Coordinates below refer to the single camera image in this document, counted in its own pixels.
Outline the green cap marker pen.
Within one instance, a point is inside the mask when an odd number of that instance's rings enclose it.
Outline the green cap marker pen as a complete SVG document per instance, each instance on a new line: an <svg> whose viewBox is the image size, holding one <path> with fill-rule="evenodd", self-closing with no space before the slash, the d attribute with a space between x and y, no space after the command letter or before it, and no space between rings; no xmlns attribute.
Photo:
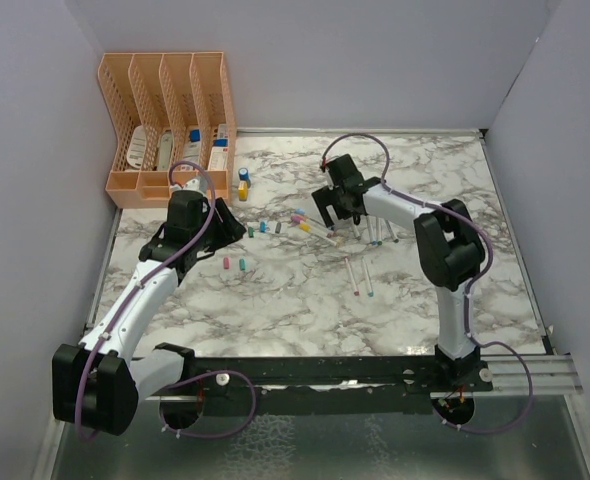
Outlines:
<svg viewBox="0 0 590 480"><path fill-rule="evenodd" d="M381 219L379 217L375 217L375 239L377 246L381 246L382 241L382 225Z"/></svg>

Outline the dark green cap marker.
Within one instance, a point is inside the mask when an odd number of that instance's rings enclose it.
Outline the dark green cap marker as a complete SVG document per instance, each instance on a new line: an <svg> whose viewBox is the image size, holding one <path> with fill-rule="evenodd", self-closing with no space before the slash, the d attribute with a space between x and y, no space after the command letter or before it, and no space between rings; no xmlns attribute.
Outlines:
<svg viewBox="0 0 590 480"><path fill-rule="evenodd" d="M398 238L395 230L393 229L391 222L388 221L388 220L385 220L385 226L387 228L387 231L388 231L388 233L390 235L391 240L394 243L398 243L399 242L399 238Z"/></svg>

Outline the pink cap marker pen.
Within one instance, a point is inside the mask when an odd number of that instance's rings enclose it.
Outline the pink cap marker pen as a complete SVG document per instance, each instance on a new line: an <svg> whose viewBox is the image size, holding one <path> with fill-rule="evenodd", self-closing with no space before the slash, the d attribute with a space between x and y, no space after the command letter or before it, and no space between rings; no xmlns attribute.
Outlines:
<svg viewBox="0 0 590 480"><path fill-rule="evenodd" d="M348 278L349 278L349 282L351 285L351 290L353 292L354 296L359 296L360 295L360 291L359 291L359 287L358 287L358 283L356 281L355 275L354 275L354 271L351 265L351 262L349 260L348 257L344 257L344 264L346 266L346 270L347 270L347 274L348 274Z"/></svg>

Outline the teal cap marker pen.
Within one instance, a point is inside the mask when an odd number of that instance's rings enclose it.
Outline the teal cap marker pen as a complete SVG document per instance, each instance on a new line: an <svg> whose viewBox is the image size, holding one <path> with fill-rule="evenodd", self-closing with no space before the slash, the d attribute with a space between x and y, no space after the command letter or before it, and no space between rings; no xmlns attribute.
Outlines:
<svg viewBox="0 0 590 480"><path fill-rule="evenodd" d="M361 266L362 266L362 270L363 270L364 281L365 281L366 290L367 290L367 296L372 298L374 296L374 289L373 289L372 280L371 280L371 276L370 276L370 272L369 272L369 267L368 267L367 261L364 257L361 258Z"/></svg>

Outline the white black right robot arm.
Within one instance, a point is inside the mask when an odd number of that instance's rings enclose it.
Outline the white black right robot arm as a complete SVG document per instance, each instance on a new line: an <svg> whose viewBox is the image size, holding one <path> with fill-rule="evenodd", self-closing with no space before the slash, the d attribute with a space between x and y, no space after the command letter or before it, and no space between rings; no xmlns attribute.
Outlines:
<svg viewBox="0 0 590 480"><path fill-rule="evenodd" d="M466 384L480 362L480 347L472 338L468 282L486 259L480 236L463 202L434 204L398 192L377 177L366 179L348 154L321 165L327 185L312 193L326 226L340 220L377 217L411 231L424 276L436 288L439 336L435 348L436 383L456 391Z"/></svg>

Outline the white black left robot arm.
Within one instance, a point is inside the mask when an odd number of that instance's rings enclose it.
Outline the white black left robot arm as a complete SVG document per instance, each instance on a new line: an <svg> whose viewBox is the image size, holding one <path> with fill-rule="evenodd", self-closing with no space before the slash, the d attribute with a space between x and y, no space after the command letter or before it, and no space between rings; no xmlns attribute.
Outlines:
<svg viewBox="0 0 590 480"><path fill-rule="evenodd" d="M116 303L78 344L62 344L54 353L54 417L77 428L120 435L149 395L165 387L177 395L189 392L196 371L185 361L186 350L162 347L137 360L135 349L196 263L239 241L244 232L223 199L174 192L165 222L140 249Z"/></svg>

